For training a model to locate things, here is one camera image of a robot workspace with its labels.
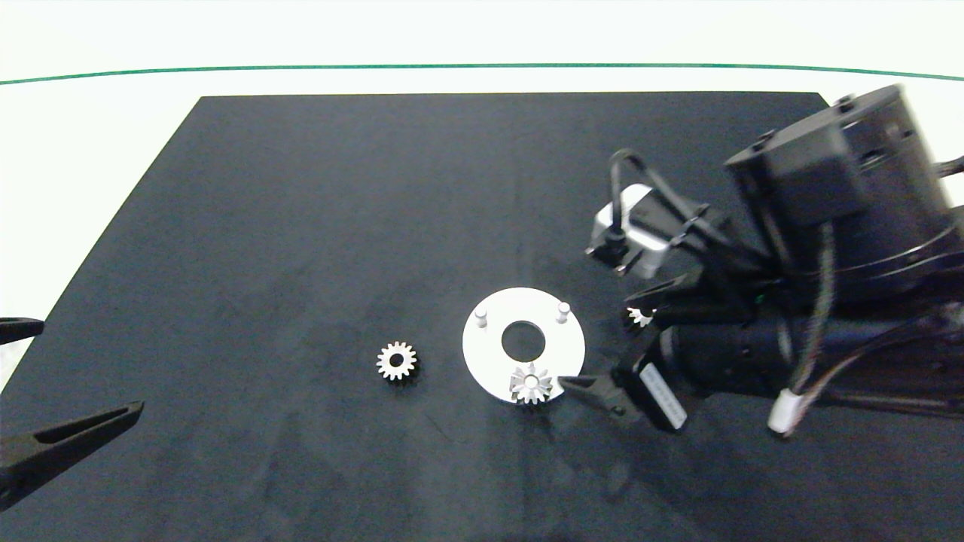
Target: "white backdrop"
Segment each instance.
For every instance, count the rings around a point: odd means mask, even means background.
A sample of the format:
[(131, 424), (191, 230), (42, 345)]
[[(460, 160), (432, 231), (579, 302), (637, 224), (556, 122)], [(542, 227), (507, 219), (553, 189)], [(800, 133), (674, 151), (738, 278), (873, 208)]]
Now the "white backdrop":
[[(934, 158), (947, 160), (964, 153), (962, 20), (964, 3), (938, 1), (0, 0), (0, 315), (47, 317), (203, 95), (739, 90), (819, 92), (833, 101), (902, 83)], [(271, 69), (18, 82), (153, 68), (473, 63), (781, 65), (958, 80), (639, 67)], [(946, 183), (954, 204), (964, 203), (961, 177)], [(0, 347), (0, 387), (28, 344)]]

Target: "metal pin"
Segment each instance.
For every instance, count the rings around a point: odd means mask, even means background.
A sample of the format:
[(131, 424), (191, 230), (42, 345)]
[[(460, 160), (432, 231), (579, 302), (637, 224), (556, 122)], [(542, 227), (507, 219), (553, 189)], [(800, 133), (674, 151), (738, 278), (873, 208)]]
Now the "metal pin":
[(486, 319), (485, 307), (477, 307), (475, 309), (475, 325), (480, 328), (484, 328), (489, 321)]
[(557, 315), (557, 316), (555, 317), (555, 321), (559, 322), (560, 324), (566, 323), (566, 320), (569, 319), (569, 310), (570, 310), (570, 309), (569, 309), (569, 304), (568, 304), (568, 303), (566, 303), (565, 301), (563, 301), (562, 303), (560, 303), (560, 304), (559, 304), (559, 315)]

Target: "green line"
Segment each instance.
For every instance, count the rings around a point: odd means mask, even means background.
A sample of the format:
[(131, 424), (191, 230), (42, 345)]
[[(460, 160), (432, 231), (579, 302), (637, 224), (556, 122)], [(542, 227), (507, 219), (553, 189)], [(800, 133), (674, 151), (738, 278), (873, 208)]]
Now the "green line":
[(865, 75), (889, 75), (893, 77), (916, 77), (919, 79), (940, 79), (944, 81), (964, 81), (964, 76), (941, 75), (939, 73), (915, 73), (912, 71), (889, 71), (886, 69), (832, 68), (826, 66), (793, 66), (782, 64), (699, 64), (699, 63), (490, 63), (490, 64), (326, 64), (290, 66), (205, 66), (195, 68), (147, 68), (119, 69), (116, 71), (94, 71), (70, 75), (50, 75), (0, 81), (0, 85), (39, 83), (41, 81), (60, 81), (63, 79), (85, 79), (87, 77), (107, 77), (110, 75), (142, 75), (147, 73), (184, 73), (190, 71), (262, 71), (282, 69), (438, 69), (438, 68), (742, 68), (742, 69), (789, 69), (795, 71), (831, 71), (837, 73), (860, 73)]

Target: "metal gear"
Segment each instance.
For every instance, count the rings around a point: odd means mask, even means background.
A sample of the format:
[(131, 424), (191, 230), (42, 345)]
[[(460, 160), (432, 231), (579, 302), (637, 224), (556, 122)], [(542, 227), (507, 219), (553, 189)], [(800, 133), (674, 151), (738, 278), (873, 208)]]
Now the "metal gear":
[(525, 368), (516, 367), (516, 370), (509, 378), (509, 390), (512, 392), (512, 399), (516, 402), (537, 404), (549, 400), (549, 392), (552, 391), (552, 378), (547, 376), (549, 372), (545, 369), (536, 372), (533, 363)]
[(415, 373), (418, 358), (415, 351), (404, 342), (390, 342), (378, 355), (378, 372), (389, 382), (402, 381)]
[(639, 309), (633, 309), (632, 307), (627, 307), (626, 310), (629, 312), (629, 321), (637, 326), (644, 328), (646, 324), (653, 320), (652, 316), (646, 316), (643, 311)]

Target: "label sticker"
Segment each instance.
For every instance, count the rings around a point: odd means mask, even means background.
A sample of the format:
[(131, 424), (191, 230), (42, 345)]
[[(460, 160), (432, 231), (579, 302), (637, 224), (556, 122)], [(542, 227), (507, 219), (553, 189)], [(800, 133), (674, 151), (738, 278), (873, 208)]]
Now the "label sticker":
[(656, 404), (659, 405), (673, 428), (683, 427), (683, 423), (686, 421), (686, 411), (683, 410), (676, 394), (666, 385), (666, 381), (659, 374), (659, 369), (653, 364), (646, 364), (643, 370), (639, 371), (639, 380), (643, 381), (643, 385), (653, 395)]

